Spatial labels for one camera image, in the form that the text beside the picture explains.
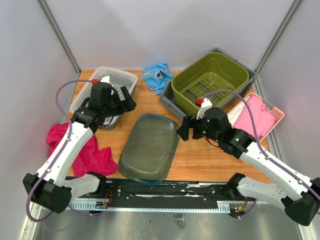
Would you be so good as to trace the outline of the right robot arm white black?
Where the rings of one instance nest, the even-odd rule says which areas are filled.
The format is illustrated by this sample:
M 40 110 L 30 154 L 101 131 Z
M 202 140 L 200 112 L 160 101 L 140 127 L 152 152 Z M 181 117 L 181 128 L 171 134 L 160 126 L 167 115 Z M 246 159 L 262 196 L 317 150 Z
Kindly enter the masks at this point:
M 260 170 L 272 184 L 255 181 L 236 173 L 226 188 L 227 196 L 238 200 L 242 196 L 272 204 L 302 226 L 309 226 L 320 209 L 320 179 L 311 179 L 280 161 L 249 133 L 233 128 L 228 116 L 218 107 L 200 110 L 198 114 L 186 115 L 177 130 L 184 140 L 207 138 L 216 141 L 225 153 Z

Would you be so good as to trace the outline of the white perforated plastic basket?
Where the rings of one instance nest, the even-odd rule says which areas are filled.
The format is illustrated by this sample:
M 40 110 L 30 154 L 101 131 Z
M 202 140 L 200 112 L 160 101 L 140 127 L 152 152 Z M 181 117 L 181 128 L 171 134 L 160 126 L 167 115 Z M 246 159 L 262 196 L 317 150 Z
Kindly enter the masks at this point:
M 135 74 L 117 68 L 100 66 L 93 72 L 89 80 L 97 79 L 98 81 L 101 81 L 106 77 L 109 78 L 108 82 L 118 92 L 121 101 L 125 99 L 121 87 L 126 87 L 130 96 L 134 96 L 138 81 L 138 77 Z M 69 107 L 69 111 L 72 114 L 82 105 L 85 99 L 90 97 L 91 88 L 92 84 L 89 82 L 86 82 L 81 88 Z

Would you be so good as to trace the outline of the translucent blue plastic tub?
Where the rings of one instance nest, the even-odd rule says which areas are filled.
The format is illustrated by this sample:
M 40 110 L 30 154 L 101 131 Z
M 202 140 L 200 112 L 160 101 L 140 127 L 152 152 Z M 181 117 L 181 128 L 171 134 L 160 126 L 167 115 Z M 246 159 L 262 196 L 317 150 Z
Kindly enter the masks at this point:
M 129 180 L 157 186 L 167 177 L 179 143 L 178 124 L 165 116 L 142 114 L 120 155 L 119 172 Z

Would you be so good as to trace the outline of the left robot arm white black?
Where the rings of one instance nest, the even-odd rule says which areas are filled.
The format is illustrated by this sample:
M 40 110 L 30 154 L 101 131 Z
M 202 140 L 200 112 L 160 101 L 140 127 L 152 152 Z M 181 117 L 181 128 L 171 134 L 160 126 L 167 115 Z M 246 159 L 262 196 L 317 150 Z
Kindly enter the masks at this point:
M 35 174 L 27 173 L 22 180 L 30 203 L 38 204 L 52 213 L 62 213 L 70 202 L 85 194 L 101 198 L 107 193 L 106 178 L 90 171 L 84 176 L 67 180 L 69 168 L 81 149 L 104 124 L 106 118 L 133 111 L 137 104 L 125 86 L 120 88 L 124 99 L 108 82 L 90 82 L 90 96 L 68 119 L 68 129 L 48 160 Z

